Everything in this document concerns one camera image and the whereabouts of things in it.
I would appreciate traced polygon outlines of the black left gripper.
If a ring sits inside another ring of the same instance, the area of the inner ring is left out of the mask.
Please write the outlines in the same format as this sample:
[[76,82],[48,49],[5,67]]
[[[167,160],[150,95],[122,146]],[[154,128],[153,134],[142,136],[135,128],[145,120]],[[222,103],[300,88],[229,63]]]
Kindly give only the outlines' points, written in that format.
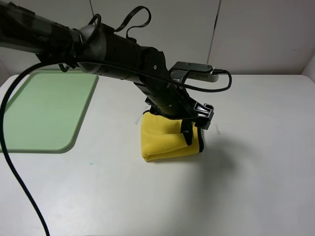
[[193,140],[192,122],[198,128],[207,130],[214,115],[214,107],[200,104],[192,99],[184,88],[167,82],[146,81],[135,83],[146,95],[145,102],[151,106],[150,113],[169,120],[182,120],[181,134],[190,146]]

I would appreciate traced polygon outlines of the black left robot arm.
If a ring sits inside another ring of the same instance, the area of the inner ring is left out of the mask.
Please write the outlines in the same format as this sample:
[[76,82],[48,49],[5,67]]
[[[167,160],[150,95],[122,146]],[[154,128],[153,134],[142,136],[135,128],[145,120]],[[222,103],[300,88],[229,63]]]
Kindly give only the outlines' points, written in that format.
[[134,38],[121,37],[96,14],[81,29],[71,29],[36,15],[14,3],[0,4],[0,45],[35,54],[43,64],[57,64],[61,71],[83,72],[133,82],[145,95],[151,113],[183,120],[186,138],[192,128],[208,129],[214,114],[187,93],[187,78],[214,76],[214,69],[197,63],[177,62],[166,67],[165,55],[143,47]]

